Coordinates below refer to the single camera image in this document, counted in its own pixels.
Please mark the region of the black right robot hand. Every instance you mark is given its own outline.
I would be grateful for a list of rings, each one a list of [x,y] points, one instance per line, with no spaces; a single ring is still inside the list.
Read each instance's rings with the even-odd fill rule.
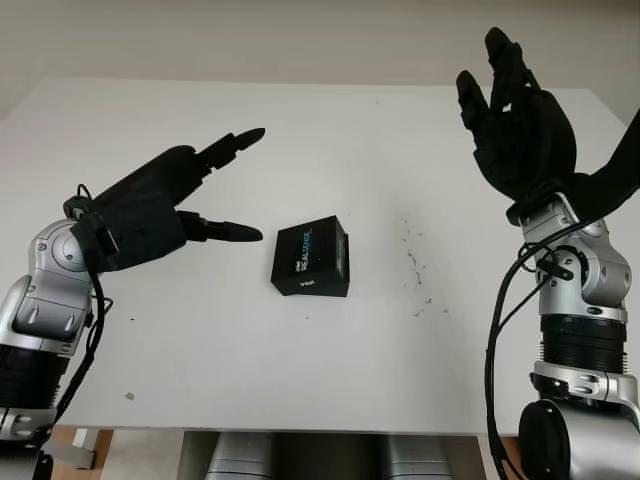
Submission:
[[[488,183],[512,201],[506,212],[516,226],[549,201],[575,172],[573,128],[556,97],[526,65],[522,47],[498,28],[485,36],[493,71],[486,98],[467,70],[456,78],[460,115],[475,144],[475,161]]]

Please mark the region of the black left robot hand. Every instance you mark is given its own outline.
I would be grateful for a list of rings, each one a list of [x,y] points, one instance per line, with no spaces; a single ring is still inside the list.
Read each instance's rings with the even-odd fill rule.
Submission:
[[[161,195],[177,206],[203,184],[203,179],[219,170],[265,135],[263,128],[239,134],[228,133],[201,151],[187,145],[172,147],[130,173],[99,194],[102,205],[132,202],[151,195]],[[254,227],[233,222],[213,222],[195,212],[177,213],[185,236],[190,241],[219,240],[257,242],[262,232]]]

